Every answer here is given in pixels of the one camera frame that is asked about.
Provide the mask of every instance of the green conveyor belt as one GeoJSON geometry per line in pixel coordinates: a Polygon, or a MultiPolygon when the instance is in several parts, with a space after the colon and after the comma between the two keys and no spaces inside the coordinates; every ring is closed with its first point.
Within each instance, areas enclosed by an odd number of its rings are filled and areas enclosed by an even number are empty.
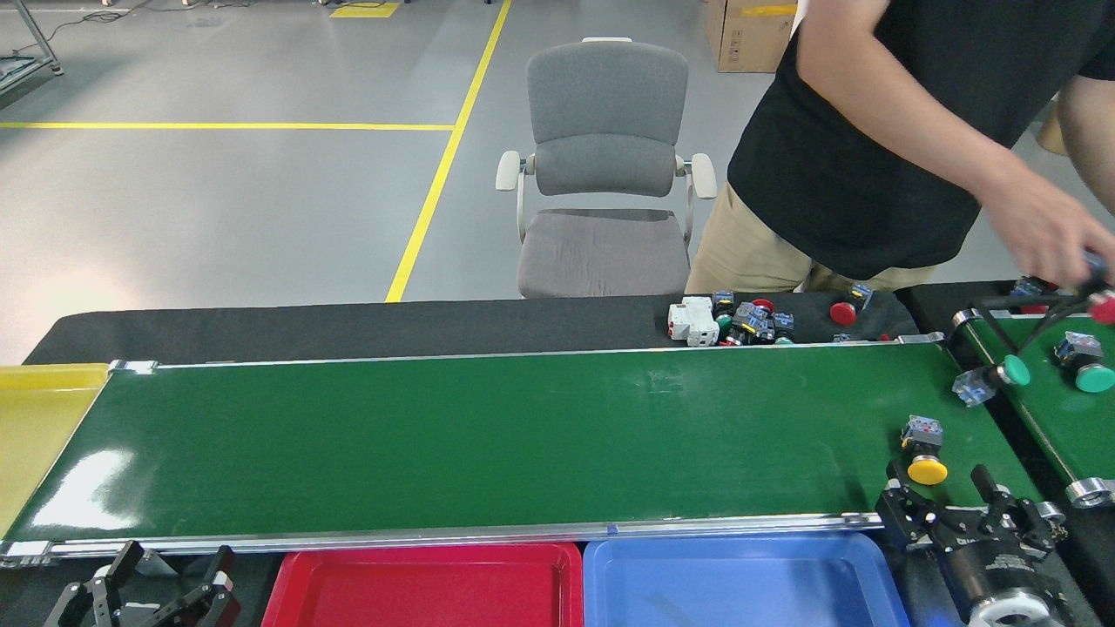
{"type": "Polygon", "coordinates": [[[910,414],[1037,495],[937,344],[115,372],[8,540],[870,512],[910,414]]]}
{"type": "MultiPolygon", "coordinates": [[[[1015,344],[1037,325],[1036,318],[997,320],[1015,344]]],[[[1005,345],[985,320],[972,320],[961,331],[985,364],[1000,363],[1006,356],[1005,345]]],[[[1115,327],[1074,316],[1044,331],[1022,350],[1019,357],[1032,382],[1009,388],[1005,395],[1066,483],[1090,476],[1111,479],[1115,476],[1115,388],[1099,394],[1076,388],[1054,358],[1054,347],[1065,339],[1065,331],[1096,336],[1108,355],[1107,364],[1115,366],[1115,327]]]]}

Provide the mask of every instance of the chair armrest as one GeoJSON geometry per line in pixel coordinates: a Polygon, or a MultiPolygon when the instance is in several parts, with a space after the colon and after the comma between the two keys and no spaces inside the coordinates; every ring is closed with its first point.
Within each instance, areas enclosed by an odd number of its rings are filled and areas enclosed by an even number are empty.
{"type": "Polygon", "coordinates": [[[495,189],[501,192],[514,191],[518,186],[518,173],[522,167],[517,151],[503,153],[500,157],[500,167],[495,171],[495,189]]]}
{"type": "Polygon", "coordinates": [[[712,168],[712,160],[705,153],[697,153],[690,160],[694,174],[694,191],[697,197],[715,199],[717,193],[716,171],[712,168]]]}

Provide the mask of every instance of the yellow floor line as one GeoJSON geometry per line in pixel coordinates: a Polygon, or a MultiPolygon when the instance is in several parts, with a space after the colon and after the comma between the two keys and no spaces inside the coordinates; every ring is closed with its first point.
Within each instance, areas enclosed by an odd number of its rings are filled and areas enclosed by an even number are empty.
{"type": "Polygon", "coordinates": [[[357,124],[317,122],[0,122],[0,128],[107,131],[456,131],[454,124],[357,124]]]}
{"type": "Polygon", "coordinates": [[[418,221],[415,223],[414,231],[410,232],[410,240],[407,242],[407,248],[403,252],[403,259],[395,271],[395,279],[391,280],[391,287],[387,290],[386,302],[398,302],[403,299],[403,291],[407,289],[407,281],[410,280],[410,272],[414,270],[415,260],[418,258],[418,251],[421,250],[423,240],[426,239],[426,231],[429,229],[430,220],[434,218],[437,202],[442,197],[442,190],[445,189],[445,181],[449,176],[453,160],[457,155],[460,136],[464,135],[465,126],[468,125],[468,116],[473,113],[473,105],[476,104],[476,95],[484,83],[484,75],[487,74],[488,64],[492,61],[492,54],[495,51],[495,45],[500,40],[503,23],[507,19],[507,10],[511,9],[511,1],[503,1],[503,7],[500,9],[500,17],[496,18],[495,26],[492,27],[492,35],[488,37],[487,46],[484,47],[484,54],[481,56],[481,62],[476,67],[476,74],[473,75],[473,83],[468,86],[468,94],[460,106],[457,123],[453,127],[449,142],[445,146],[445,153],[442,154],[442,162],[438,164],[437,173],[434,175],[434,182],[426,194],[426,202],[423,203],[421,213],[418,214],[418,221]]]}

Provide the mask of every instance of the gray office chair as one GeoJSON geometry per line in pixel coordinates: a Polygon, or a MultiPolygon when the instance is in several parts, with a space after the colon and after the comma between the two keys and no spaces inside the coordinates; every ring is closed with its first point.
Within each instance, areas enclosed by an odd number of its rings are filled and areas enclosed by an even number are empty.
{"type": "Polygon", "coordinates": [[[630,40],[585,40],[535,55],[526,87],[535,152],[500,160],[496,189],[517,190],[518,291],[526,298],[680,293],[689,273],[692,196],[716,195],[708,155],[675,153],[685,57],[630,40]],[[546,209],[525,225],[523,186],[543,195],[669,194],[686,179],[685,228],[658,209],[546,209]]]}

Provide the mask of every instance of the khaki pants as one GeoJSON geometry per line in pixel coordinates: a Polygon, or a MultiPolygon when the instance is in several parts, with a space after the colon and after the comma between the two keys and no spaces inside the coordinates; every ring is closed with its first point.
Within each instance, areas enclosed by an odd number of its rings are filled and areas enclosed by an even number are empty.
{"type": "Polygon", "coordinates": [[[846,291],[853,282],[893,291],[924,283],[935,269],[890,268],[866,281],[842,277],[775,234],[725,184],[701,234],[686,293],[780,292],[798,286],[805,291],[846,291]]]}

